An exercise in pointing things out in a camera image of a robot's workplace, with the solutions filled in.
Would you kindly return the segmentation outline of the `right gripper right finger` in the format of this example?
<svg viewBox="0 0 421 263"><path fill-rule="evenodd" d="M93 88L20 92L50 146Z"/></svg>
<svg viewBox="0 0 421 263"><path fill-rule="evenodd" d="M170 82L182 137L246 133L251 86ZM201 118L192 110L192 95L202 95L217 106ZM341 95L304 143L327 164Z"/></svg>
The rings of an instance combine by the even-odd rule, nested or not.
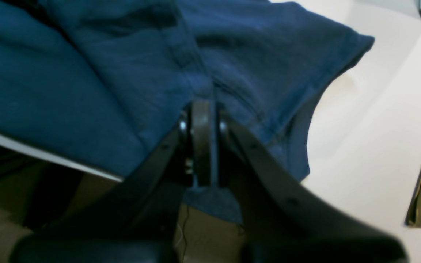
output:
<svg viewBox="0 0 421 263"><path fill-rule="evenodd" d="M407 263L396 238L327 204L295 180L226 110L218 111L219 184L238 201L243 263Z"/></svg>

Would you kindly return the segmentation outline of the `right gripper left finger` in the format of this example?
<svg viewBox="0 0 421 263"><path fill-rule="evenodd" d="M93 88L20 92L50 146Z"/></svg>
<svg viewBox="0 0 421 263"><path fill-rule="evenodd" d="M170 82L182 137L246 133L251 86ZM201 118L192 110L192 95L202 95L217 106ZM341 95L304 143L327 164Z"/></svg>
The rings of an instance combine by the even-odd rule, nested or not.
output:
<svg viewBox="0 0 421 263"><path fill-rule="evenodd" d="M187 188L212 180L212 107L198 100L122 183L19 241L12 263L177 263L174 231Z"/></svg>

